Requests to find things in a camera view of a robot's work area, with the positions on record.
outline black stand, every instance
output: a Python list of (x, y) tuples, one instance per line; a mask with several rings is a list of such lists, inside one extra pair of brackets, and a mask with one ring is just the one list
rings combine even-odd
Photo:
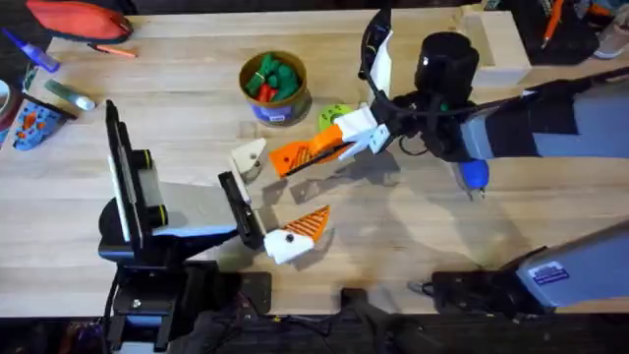
[(187, 263), (178, 269), (121, 268), (107, 335), (113, 350), (123, 342), (168, 343), (190, 333), (198, 315), (241, 302), (253, 313), (270, 310), (271, 276), (266, 272), (220, 273), (215, 262)]

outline orange tool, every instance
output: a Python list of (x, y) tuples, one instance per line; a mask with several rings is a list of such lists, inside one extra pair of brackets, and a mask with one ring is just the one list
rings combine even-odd
[(323, 234), (327, 218), (330, 216), (330, 206), (324, 206), (308, 215), (304, 215), (297, 220), (287, 223), (283, 230), (308, 236), (316, 243)]
[(108, 45), (88, 44), (88, 46), (90, 48), (94, 49), (94, 50), (97, 50), (97, 51), (103, 52), (103, 53), (117, 54), (117, 55), (126, 56), (128, 58), (138, 58), (138, 54), (136, 54), (136, 53), (128, 52), (128, 51), (122, 50), (122, 49), (116, 49), (116, 48), (110, 47)]
[(350, 144), (342, 140), (338, 125), (322, 131), (309, 142), (293, 142), (272, 151), (268, 158), (279, 177), (286, 177), (314, 163), (330, 161), (340, 155)]
[(559, 24), (559, 20), (561, 20), (561, 8), (563, 8), (563, 0), (555, 0), (552, 5), (550, 20), (548, 20), (548, 25), (546, 26), (546, 32), (543, 34), (542, 49), (546, 47), (552, 38), (552, 35), (557, 28), (557, 24)]

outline black mount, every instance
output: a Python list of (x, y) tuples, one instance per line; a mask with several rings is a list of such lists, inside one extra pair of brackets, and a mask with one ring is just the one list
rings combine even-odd
[(204, 311), (240, 307), (256, 314), (270, 310), (271, 276), (266, 272), (222, 273), (215, 262), (186, 263), (176, 269), (124, 267), (107, 340), (113, 350), (123, 342), (153, 342), (164, 352), (168, 343), (190, 333)]
[(515, 323), (551, 314), (555, 309), (540, 304), (517, 275), (524, 259), (544, 249), (534, 250), (499, 270), (436, 271), (431, 282), (412, 290), (430, 296), (440, 314), (498, 315)]

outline glue stick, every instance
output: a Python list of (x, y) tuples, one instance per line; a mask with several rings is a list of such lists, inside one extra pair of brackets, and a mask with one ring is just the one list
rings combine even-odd
[(92, 110), (96, 107), (96, 103), (89, 99), (89, 97), (76, 93), (52, 79), (48, 80), (44, 86), (52, 93), (76, 105), (82, 110)]

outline pen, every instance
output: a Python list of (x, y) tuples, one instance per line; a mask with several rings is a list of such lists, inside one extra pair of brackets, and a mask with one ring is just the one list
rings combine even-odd
[(138, 54), (136, 53), (132, 53), (132, 52), (128, 52), (126, 50), (122, 50), (122, 49), (116, 49), (107, 45), (102, 45), (102, 44), (88, 44), (88, 46), (94, 50), (97, 50), (99, 52), (103, 52), (103, 53), (109, 53), (109, 54), (117, 54), (117, 55), (122, 55), (122, 56), (126, 56), (129, 58), (137, 58)]
[(550, 15), (550, 20), (548, 21), (548, 25), (546, 26), (546, 32), (543, 34), (543, 43), (542, 49), (546, 47), (548, 41), (552, 38), (554, 34), (554, 30), (557, 28), (557, 24), (561, 19), (561, 8), (563, 7), (563, 0), (556, 0), (554, 5), (552, 6), (552, 14)]

